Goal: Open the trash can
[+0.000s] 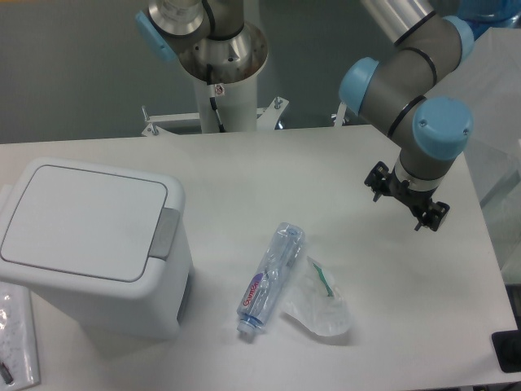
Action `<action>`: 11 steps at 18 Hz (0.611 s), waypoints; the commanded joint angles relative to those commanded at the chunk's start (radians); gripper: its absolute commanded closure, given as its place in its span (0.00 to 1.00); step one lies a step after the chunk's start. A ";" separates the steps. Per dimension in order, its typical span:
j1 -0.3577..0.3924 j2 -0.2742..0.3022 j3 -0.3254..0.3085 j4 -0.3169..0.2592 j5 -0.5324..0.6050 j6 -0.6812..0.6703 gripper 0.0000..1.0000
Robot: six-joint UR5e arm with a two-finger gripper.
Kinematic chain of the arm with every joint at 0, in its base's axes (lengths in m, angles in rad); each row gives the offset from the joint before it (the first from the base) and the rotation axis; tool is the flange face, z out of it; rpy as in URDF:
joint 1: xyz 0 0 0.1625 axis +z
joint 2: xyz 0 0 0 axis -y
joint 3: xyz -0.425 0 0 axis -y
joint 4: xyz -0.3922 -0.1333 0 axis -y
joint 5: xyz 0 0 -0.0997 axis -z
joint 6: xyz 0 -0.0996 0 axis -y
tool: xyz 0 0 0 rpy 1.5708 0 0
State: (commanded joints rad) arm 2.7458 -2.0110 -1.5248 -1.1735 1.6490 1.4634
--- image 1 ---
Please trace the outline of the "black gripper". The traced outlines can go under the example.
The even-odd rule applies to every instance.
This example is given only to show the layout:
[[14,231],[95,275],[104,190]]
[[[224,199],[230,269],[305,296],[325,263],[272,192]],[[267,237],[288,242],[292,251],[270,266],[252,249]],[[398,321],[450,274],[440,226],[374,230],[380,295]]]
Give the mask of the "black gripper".
[[450,210],[448,204],[432,201],[438,180],[416,178],[402,165],[395,165],[390,173],[389,168],[379,161],[367,175],[364,184],[372,190],[374,202],[381,196],[391,196],[405,205],[418,220],[415,231],[422,227],[438,231]]

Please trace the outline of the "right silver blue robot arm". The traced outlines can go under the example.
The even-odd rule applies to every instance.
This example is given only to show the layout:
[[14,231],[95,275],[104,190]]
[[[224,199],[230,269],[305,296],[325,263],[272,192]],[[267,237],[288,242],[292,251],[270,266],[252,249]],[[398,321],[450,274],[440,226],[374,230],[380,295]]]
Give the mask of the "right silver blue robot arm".
[[396,53],[382,62],[358,60],[341,81],[339,97],[401,150],[393,169],[379,162],[365,184],[376,198],[400,201],[420,226],[434,231],[449,206],[432,196],[465,149],[474,121],[462,101],[426,94],[468,57],[474,35],[465,21],[439,16],[428,1],[363,5]]

